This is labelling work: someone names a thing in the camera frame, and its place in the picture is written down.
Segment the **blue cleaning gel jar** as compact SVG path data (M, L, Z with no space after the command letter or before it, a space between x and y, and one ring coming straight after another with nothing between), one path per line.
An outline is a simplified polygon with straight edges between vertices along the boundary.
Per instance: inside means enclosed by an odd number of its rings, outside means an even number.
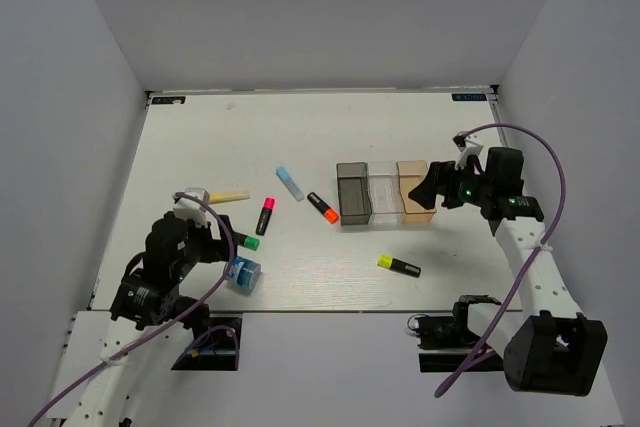
M227 281L235 288L250 293L254 290L261 273L259 263L237 256L231 264Z

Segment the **yellow highlighter marker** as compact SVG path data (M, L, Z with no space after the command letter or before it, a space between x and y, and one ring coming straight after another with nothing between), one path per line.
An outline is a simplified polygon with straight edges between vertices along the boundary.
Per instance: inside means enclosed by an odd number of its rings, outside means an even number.
M378 258L377 266L413 278L419 278L421 275L420 267L387 255L381 255Z

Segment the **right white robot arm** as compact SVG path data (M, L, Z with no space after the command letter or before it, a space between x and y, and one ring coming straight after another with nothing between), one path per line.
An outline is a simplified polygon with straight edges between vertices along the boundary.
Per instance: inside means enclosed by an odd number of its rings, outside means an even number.
M587 318L573 300L549 246L538 201L523 193L521 151L493 147L485 168L462 154L459 161L434 162L409 194L423 207L436 198L452 209L471 204L488 221L517 281L521 313L496 320L502 302L489 295L463 295L449 316L417 315L407 326L424 350L463 348L478 367L495 353L514 391L587 396L608 340L604 324Z

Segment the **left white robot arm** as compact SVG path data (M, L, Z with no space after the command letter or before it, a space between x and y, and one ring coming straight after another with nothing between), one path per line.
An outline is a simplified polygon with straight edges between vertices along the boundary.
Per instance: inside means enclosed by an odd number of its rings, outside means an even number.
M182 295L180 285L199 263L221 262L228 271L238 242L228 216L209 222L206 215L173 209L153 223L116 291L98 364L75 383L84 392L67 425L135 425L154 374L179 358L170 350L175 335L191 346L209 339L206 300Z

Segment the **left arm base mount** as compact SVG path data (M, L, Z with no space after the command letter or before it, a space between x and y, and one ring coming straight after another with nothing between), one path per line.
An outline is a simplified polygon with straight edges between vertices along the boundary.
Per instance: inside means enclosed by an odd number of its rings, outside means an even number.
M208 319L193 343L181 353L172 366L173 371L235 372L239 365L243 318L241 316L213 316Z

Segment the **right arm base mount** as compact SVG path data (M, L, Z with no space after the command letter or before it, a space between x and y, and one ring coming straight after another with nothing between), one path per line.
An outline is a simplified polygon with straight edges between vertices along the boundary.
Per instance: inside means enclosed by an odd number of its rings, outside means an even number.
M406 328L417 339L421 373L452 373L471 352L479 336L468 329L468 310L474 304L499 306L488 295L463 295L447 315L412 315Z

